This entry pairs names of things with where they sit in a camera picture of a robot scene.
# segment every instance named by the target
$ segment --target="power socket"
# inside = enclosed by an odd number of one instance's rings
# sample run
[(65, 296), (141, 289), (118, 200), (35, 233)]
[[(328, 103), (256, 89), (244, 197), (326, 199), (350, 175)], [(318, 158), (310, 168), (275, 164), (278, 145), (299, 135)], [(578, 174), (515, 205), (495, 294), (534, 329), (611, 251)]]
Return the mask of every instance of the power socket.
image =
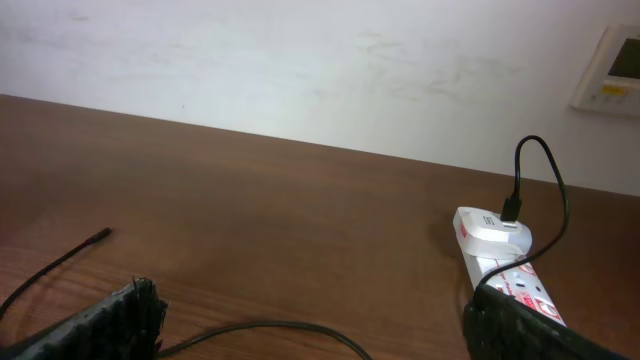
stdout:
[[(478, 286), (480, 279), (482, 279), (486, 273), (497, 267), (516, 261), (516, 259), (499, 260), (468, 254), (463, 248), (465, 242), (461, 240), (468, 238), (469, 234), (463, 226), (460, 217), (457, 215), (454, 217), (453, 226), (456, 231), (456, 238), (461, 246), (464, 262), (467, 266), (469, 278), (471, 279), (471, 284), (474, 289)], [(492, 286), (506, 295), (513, 296), (520, 303), (536, 310), (549, 319), (566, 326), (560, 317), (560, 313), (556, 306), (553, 301), (551, 301), (551, 297), (545, 290), (544, 286), (542, 286), (540, 278), (538, 278), (538, 275), (533, 270), (533, 266), (531, 266), (530, 263), (501, 272), (489, 279), (489, 281), (487, 281), (487, 285)]]

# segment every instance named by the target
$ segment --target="wall control panel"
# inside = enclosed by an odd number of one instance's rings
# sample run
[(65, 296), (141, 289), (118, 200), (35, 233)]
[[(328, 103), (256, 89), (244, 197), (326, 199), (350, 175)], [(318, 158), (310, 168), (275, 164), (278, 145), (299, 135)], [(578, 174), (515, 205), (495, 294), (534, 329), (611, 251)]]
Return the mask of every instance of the wall control panel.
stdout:
[(571, 105), (640, 117), (640, 26), (609, 26)]

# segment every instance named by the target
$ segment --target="brown wooden surface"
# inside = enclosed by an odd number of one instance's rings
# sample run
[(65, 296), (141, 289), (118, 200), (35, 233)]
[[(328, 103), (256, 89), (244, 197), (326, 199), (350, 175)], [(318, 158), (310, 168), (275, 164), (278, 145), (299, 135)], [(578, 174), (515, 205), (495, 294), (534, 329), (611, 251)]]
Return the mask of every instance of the brown wooden surface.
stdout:
[[(336, 328), (375, 359), (468, 358), (460, 312), (471, 289), (451, 222), (458, 206), (500, 210), (511, 177), (7, 96), (0, 141), (2, 299), (115, 228), (10, 308), (0, 344), (144, 275), (171, 301), (165, 346), (220, 324), (289, 319)], [(640, 199), (570, 197), (569, 234), (535, 268), (571, 328), (640, 357)], [(559, 195), (524, 181), (523, 198), (539, 246), (560, 224)], [(264, 329), (175, 358), (355, 355)]]

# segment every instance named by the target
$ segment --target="white wall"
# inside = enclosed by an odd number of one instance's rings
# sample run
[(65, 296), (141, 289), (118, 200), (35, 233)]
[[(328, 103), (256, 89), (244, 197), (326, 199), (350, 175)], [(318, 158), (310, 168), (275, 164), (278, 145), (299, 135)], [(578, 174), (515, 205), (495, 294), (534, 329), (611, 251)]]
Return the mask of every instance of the white wall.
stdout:
[[(0, 0), (0, 93), (640, 195), (640, 119), (567, 104), (638, 0)], [(542, 151), (526, 177), (551, 180)]]

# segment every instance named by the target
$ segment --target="black wire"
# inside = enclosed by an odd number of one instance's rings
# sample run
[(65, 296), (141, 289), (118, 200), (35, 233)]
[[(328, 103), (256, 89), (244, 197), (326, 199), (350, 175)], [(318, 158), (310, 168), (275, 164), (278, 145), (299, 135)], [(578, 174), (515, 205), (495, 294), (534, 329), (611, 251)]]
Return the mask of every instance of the black wire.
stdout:
[(332, 338), (340, 341), (341, 343), (347, 345), (348, 347), (351, 348), (351, 350), (353, 350), (356, 354), (358, 354), (358, 356), (361, 359), (364, 360), (373, 360), (373, 358), (371, 356), (369, 356), (369, 354), (367, 354), (367, 352), (360, 347), (360, 345), (358, 345), (356, 342), (354, 342), (353, 340), (349, 339), (348, 337), (342, 335), (341, 333), (330, 329), (328, 327), (324, 327), (324, 326), (320, 326), (320, 325), (314, 325), (314, 324), (309, 324), (309, 323), (304, 323), (304, 322), (296, 322), (296, 321), (256, 321), (256, 322), (249, 322), (249, 323), (244, 323), (244, 324), (238, 324), (238, 325), (231, 325), (231, 326), (227, 326), (227, 327), (223, 327), (223, 328), (219, 328), (219, 329), (213, 329), (210, 331), (207, 331), (201, 335), (198, 335), (194, 338), (191, 338), (187, 341), (184, 341), (178, 345), (172, 346), (166, 350), (160, 351), (158, 353), (158, 358), (166, 358), (169, 356), (174, 355), (175, 353), (177, 353), (178, 351), (184, 350), (186, 348), (188, 348), (191, 345), (195, 345), (201, 341), (207, 340), (211, 337), (220, 335), (220, 334), (224, 334), (224, 333), (228, 333), (228, 332), (232, 332), (232, 331), (237, 331), (237, 330), (243, 330), (243, 329), (253, 329), (253, 328), (260, 328), (260, 327), (279, 327), (279, 328), (291, 328), (291, 329), (302, 329), (302, 330), (308, 330), (308, 331), (314, 331), (314, 332), (318, 332), (318, 333), (322, 333), (328, 336), (331, 336)]
[(560, 175), (560, 170), (558, 170), (558, 165), (556, 165), (556, 161), (553, 159), (553, 154), (551, 153), (551, 149), (549, 149), (549, 146), (547, 145), (547, 143), (544, 142), (544, 140), (542, 140), (542, 138), (539, 136), (529, 135), (524, 139), (520, 140), (520, 142), (518, 143), (518, 146), (516, 147), (516, 160), (515, 160), (516, 178), (515, 178), (515, 185), (513, 187), (512, 197), (516, 197), (516, 198), (520, 197), (520, 150), (522, 150), (522, 145), (524, 145), (524, 143), (526, 143), (529, 140), (535, 140), (538, 143), (540, 143), (540, 145), (544, 149), (544, 152), (547, 154), (547, 158), (549, 159), (549, 163), (551, 164), (551, 169), (553, 169), (553, 174), (556, 176), (556, 180), (558, 181), (558, 187), (560, 188), (560, 194), (562, 195), (562, 206), (563, 206), (563, 212), (564, 212), (562, 226), (560, 227), (560, 231), (558, 232), (558, 234), (553, 238), (553, 240), (551, 240), (547, 245), (545, 245), (545, 247), (538, 250), (538, 252), (536, 252), (535, 254), (531, 256), (527, 256), (522, 260), (518, 260), (513, 263), (491, 270), (490, 272), (488, 272), (482, 277), (482, 279), (478, 283), (478, 286), (486, 284), (487, 281), (489, 281), (489, 279), (491, 279), (492, 277), (498, 275), (503, 271), (512, 269), (516, 266), (524, 265), (528, 262), (531, 262), (539, 258), (544, 253), (546, 253), (547, 250), (549, 250), (553, 245), (555, 245), (558, 242), (558, 240), (560, 240), (560, 238), (562, 238), (565, 231), (567, 230), (567, 227), (569, 226), (570, 209), (569, 209), (569, 198), (567, 197), (567, 189), (564, 186), (564, 181), (562, 181), (562, 176)]
[[(56, 261), (52, 262), (51, 264), (44, 267), (42, 270), (38, 271), (35, 275), (31, 276), (27, 281), (25, 281), (22, 285), (20, 285), (20, 287), (18, 287), (11, 295), (9, 295), (9, 297), (4, 301), (4, 303), (2, 303), (2, 306), (0, 306), (0, 319), (7, 312), (7, 309), (9, 308), (9, 306), (11, 306), (11, 304), (18, 298), (18, 296), (20, 296), (20, 294), (22, 294), (29, 286), (33, 285), (33, 283), (35, 283), (39, 278), (46, 275), (49, 271), (54, 269), (56, 266), (62, 264), (73, 255), (77, 254), (80, 250), (104, 239), (109, 234), (111, 234), (111, 232), (112, 230), (110, 228), (103, 229), (102, 231), (98, 232), (97, 234), (93, 235), (92, 237), (82, 242), (80, 245), (73, 248), (68, 253), (61, 256)], [(296, 321), (258, 321), (258, 322), (250, 322), (250, 323), (232, 325), (232, 326), (228, 326), (220, 329), (215, 329), (212, 331), (208, 331), (202, 335), (196, 336), (187, 341), (184, 341), (166, 350), (160, 351), (158, 353), (158, 358), (169, 357), (177, 353), (178, 351), (186, 349), (191, 345), (195, 345), (201, 341), (204, 341), (216, 335), (220, 335), (220, 334), (224, 334), (224, 333), (228, 333), (236, 330), (252, 329), (252, 328), (259, 328), (259, 327), (292, 328), (292, 329), (302, 329), (302, 330), (322, 333), (322, 334), (331, 336), (332, 338), (347, 345), (349, 348), (351, 348), (351, 350), (353, 350), (356, 354), (358, 354), (358, 356), (360, 356), (361, 359), (373, 360), (372, 357), (369, 356), (369, 354), (367, 354), (367, 352), (360, 345), (358, 345), (356, 342), (349, 339), (345, 335), (337, 332), (336, 330), (330, 329), (328, 327), (320, 326), (320, 325), (314, 325), (314, 324), (296, 322)]]
[(62, 264), (63, 262), (65, 262), (67, 259), (69, 259), (73, 255), (75, 255), (78, 251), (84, 249), (85, 247), (87, 247), (87, 246), (89, 246), (91, 244), (95, 244), (96, 242), (104, 239), (109, 234), (111, 234), (111, 231), (112, 230), (110, 228), (102, 229), (97, 234), (93, 235), (92, 237), (90, 237), (87, 240), (83, 241), (80, 245), (78, 245), (75, 248), (73, 248), (73, 250), (71, 250), (68, 253), (62, 255), (58, 260), (52, 262), (51, 264), (45, 266), (44, 269), (42, 269), (42, 270), (38, 271), (37, 273), (35, 273), (35, 275), (33, 275), (32, 277), (29, 278), (29, 280), (25, 281), (22, 285), (20, 285), (20, 287), (17, 288), (11, 295), (9, 295), (9, 297), (2, 303), (2, 306), (0, 306), (0, 319), (2, 319), (4, 314), (7, 312), (7, 309), (9, 308), (9, 306), (11, 306), (11, 304), (18, 298), (18, 296), (20, 296), (20, 294), (22, 294), (29, 286), (33, 285), (33, 283), (35, 283), (40, 277), (44, 276), (46, 273), (51, 271), (53, 268), (55, 268), (56, 266), (58, 266), (58, 265)]

